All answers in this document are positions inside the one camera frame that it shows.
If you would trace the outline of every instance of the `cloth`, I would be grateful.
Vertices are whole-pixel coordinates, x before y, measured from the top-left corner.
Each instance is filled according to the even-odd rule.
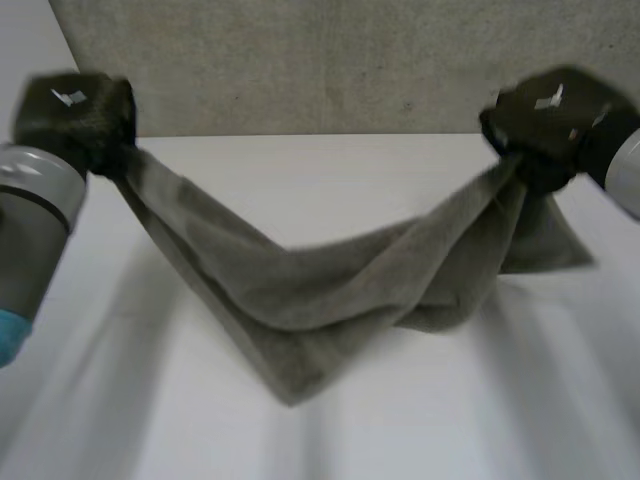
[[[413,220],[287,250],[150,154],[128,155],[120,192],[287,404],[318,392],[390,327],[461,324],[499,273],[592,261],[553,199],[527,194],[516,161],[501,161]]]

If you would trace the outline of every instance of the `gray cylinder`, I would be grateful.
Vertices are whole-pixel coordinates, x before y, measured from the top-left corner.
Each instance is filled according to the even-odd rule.
[[[84,195],[84,178],[63,159],[0,150],[0,314],[33,321]]]
[[[31,200],[0,192],[0,311],[33,321],[67,238],[52,213]]]

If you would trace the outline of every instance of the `towel fold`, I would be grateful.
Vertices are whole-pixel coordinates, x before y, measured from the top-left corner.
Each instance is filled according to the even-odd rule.
[[[287,250],[149,153],[116,184],[145,229],[273,392],[295,404],[397,326],[459,325],[500,273],[592,262],[551,197],[503,160],[423,216]]]

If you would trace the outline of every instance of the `gray towel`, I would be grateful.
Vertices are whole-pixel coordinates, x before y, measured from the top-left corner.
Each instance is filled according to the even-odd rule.
[[[286,250],[134,150],[122,195],[273,392],[318,392],[392,326],[459,325],[499,273],[590,263],[550,197],[501,161],[430,212],[320,248]]]

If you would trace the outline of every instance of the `fabric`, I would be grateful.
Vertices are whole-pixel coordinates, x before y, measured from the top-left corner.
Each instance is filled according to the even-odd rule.
[[[499,273],[591,262],[550,197],[528,196],[502,161],[433,211],[320,248],[286,250],[132,150],[116,181],[147,232],[273,392],[318,392],[390,327],[462,323]]]

